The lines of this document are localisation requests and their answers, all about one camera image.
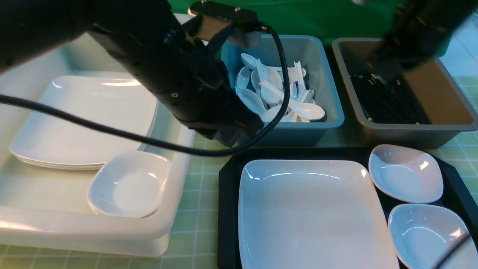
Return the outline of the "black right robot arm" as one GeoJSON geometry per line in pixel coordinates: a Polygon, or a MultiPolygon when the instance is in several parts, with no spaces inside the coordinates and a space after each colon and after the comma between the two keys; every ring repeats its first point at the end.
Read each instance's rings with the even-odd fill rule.
{"type": "Polygon", "coordinates": [[[370,53],[366,67],[382,78],[410,71],[430,58],[477,9],[476,0],[407,0],[396,8],[392,26],[370,53]]]}

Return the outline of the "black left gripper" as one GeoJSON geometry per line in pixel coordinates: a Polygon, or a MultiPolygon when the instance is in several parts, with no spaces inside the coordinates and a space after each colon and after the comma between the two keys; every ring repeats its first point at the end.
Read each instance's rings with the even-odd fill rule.
{"type": "Polygon", "coordinates": [[[184,126],[232,148],[241,136],[255,137],[264,123],[232,89],[228,72],[220,72],[220,78],[215,89],[198,78],[189,78],[170,92],[161,93],[161,102],[184,126]]]}

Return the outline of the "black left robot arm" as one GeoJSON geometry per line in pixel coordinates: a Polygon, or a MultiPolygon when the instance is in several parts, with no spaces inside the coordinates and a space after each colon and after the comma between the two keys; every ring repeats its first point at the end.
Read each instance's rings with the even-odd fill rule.
{"type": "Polygon", "coordinates": [[[1,73],[88,33],[184,126],[228,147],[258,143],[264,122],[215,59],[226,41],[258,43],[256,12],[211,0],[189,11],[182,24],[167,0],[2,0],[1,73]]]}

